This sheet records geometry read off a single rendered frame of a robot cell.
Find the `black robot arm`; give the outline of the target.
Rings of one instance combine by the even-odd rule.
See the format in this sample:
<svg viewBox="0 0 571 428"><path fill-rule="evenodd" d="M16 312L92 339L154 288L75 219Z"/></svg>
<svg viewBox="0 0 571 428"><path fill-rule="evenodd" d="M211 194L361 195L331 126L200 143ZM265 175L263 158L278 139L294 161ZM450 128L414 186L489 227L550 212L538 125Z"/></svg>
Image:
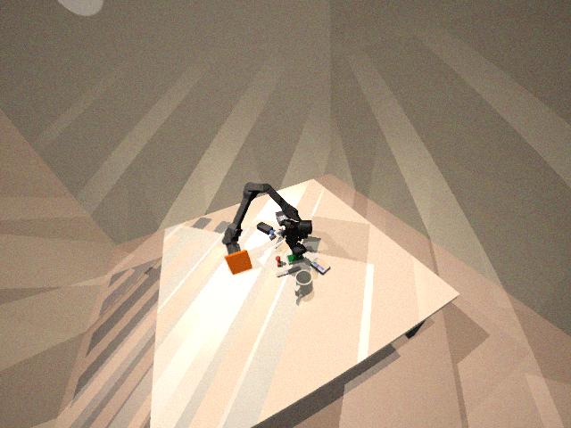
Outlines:
<svg viewBox="0 0 571 428"><path fill-rule="evenodd" d="M299 233L299 241L308 238L308 235L312 233L312 220L301 220L298 209L287 203L269 184L254 184L248 182L244 186L243 199L240 206L236 212L233 222L227 227L224 232L224 238L222 243L227 246L228 256L237 252L240 252L240 246L238 242L239 236L243 232L241 229L241 224L244 220L244 216L248 211L248 208L252 200L257 196L258 193L267 193L281 208L287 218L293 220L283 219L280 226L285 226L285 232L288 235L294 235ZM295 222L299 221L299 222Z"/></svg>

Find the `white mug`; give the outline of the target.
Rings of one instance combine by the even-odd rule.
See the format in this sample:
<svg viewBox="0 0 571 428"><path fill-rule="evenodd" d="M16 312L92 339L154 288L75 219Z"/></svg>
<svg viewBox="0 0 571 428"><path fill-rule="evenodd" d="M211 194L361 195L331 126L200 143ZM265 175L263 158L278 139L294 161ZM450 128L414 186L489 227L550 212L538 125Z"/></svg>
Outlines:
<svg viewBox="0 0 571 428"><path fill-rule="evenodd" d="M295 276L296 288L295 296L299 297L300 294L309 294L313 290L313 276L307 270L299 271Z"/></svg>

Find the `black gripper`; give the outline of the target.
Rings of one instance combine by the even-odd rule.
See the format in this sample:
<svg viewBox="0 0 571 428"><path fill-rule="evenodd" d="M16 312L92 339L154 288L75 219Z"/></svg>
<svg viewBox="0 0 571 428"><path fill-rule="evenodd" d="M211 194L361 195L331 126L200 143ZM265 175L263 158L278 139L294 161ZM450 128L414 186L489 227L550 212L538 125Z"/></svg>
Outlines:
<svg viewBox="0 0 571 428"><path fill-rule="evenodd" d="M298 257L300 255L303 255L304 253L307 252L306 248L304 247L303 244L298 243L299 242L299 238L298 235L299 233L297 232L294 235L288 235L286 233L286 231L282 231L281 235L283 238L285 238L286 236L286 240L285 242L287 243L287 245L290 247L291 251L293 252L295 257Z"/></svg>

